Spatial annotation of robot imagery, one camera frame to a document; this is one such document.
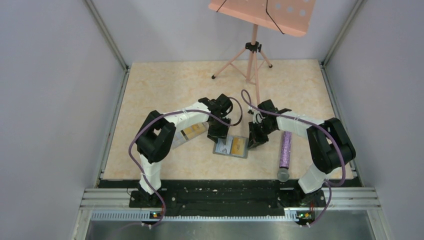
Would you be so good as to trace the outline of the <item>silver VIP card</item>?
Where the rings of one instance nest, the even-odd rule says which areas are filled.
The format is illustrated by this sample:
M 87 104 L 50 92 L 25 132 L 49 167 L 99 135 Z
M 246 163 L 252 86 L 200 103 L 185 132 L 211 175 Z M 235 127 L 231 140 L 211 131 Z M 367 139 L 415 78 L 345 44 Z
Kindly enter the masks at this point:
M 233 141 L 231 139 L 224 139 L 224 138 L 218 139 L 214 147 L 214 153 L 220 154 L 220 155 L 230 155 L 232 142 Z

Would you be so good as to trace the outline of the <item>clear plastic card box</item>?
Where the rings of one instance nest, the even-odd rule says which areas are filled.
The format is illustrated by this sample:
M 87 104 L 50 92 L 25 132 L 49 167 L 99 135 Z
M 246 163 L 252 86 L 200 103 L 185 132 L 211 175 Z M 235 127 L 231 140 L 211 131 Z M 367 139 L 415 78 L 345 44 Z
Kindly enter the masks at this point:
M 176 149 L 179 146 L 185 144 L 188 141 L 200 136 L 208 130 L 208 124 L 206 122 L 197 123 L 183 130 L 177 131 L 173 137 L 171 149 Z

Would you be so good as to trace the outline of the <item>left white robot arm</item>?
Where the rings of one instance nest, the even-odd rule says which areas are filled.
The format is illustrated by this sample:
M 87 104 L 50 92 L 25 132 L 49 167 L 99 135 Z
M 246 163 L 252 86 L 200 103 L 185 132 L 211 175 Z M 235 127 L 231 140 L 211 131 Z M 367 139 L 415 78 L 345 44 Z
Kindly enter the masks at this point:
M 139 167 L 141 177 L 138 193 L 134 197 L 143 206 L 165 207 L 160 196 L 162 160 L 169 154 L 176 133 L 197 124 L 208 124 L 207 138 L 217 143 L 225 139 L 232 126 L 229 113 L 233 110 L 233 98 L 221 94 L 216 99 L 200 98 L 192 105 L 177 111 L 160 113 L 151 111 L 136 136 L 130 143 L 139 154 L 139 160 L 133 155 L 130 158 Z

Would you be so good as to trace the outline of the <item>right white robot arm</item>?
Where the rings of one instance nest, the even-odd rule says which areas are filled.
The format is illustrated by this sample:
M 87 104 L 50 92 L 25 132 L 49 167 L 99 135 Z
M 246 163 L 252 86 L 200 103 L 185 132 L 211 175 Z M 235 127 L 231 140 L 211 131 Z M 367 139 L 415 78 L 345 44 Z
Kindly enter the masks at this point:
M 299 116 L 290 109 L 277 109 L 269 99 L 258 106 L 249 106 L 253 120 L 248 123 L 249 150 L 269 141 L 275 131 L 306 138 L 312 164 L 298 179 L 293 189 L 293 200 L 307 206 L 324 184 L 341 187 L 346 180 L 346 164 L 356 157 L 356 150 L 338 118 L 327 120 Z

